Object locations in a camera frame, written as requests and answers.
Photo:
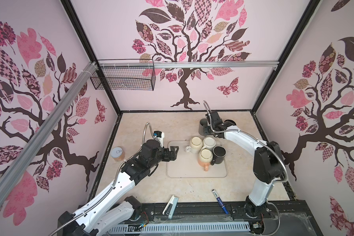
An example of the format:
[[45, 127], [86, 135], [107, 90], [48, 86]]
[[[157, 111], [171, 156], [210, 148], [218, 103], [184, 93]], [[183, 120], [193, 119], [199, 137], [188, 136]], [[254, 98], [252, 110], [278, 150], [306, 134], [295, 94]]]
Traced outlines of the grey mug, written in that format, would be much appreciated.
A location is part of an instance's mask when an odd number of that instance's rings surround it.
[[209, 135], [209, 132], [208, 132], [208, 125], [207, 125], [207, 119], [201, 119], [200, 120], [200, 124], [199, 124], [199, 134], [201, 136], [204, 136], [206, 137], [207, 135]]

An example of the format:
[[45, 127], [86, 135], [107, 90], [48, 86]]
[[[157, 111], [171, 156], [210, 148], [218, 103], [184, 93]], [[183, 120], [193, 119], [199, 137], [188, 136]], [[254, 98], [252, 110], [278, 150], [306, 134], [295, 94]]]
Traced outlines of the black mug white base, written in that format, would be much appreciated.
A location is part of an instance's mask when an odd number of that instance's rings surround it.
[[225, 127], [236, 126], [236, 123], [233, 120], [225, 120], [223, 125]]

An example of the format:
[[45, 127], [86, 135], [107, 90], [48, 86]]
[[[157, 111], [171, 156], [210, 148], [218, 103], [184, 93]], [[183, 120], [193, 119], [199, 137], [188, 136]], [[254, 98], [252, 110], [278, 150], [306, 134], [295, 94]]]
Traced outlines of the cream mug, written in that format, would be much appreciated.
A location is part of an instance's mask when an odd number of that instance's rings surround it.
[[202, 139], [199, 137], [193, 137], [190, 140], [189, 145], [186, 146], [185, 151], [191, 154], [198, 154], [202, 147], [203, 147]]

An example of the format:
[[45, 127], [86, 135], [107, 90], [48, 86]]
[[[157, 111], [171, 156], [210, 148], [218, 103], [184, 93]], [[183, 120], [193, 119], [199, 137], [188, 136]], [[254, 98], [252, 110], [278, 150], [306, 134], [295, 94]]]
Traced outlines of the peach orange mug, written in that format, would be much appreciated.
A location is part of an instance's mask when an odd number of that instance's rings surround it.
[[207, 172], [211, 161], [213, 159], [213, 154], [209, 149], [203, 149], [200, 151], [198, 156], [198, 164], [203, 167], [203, 169]]

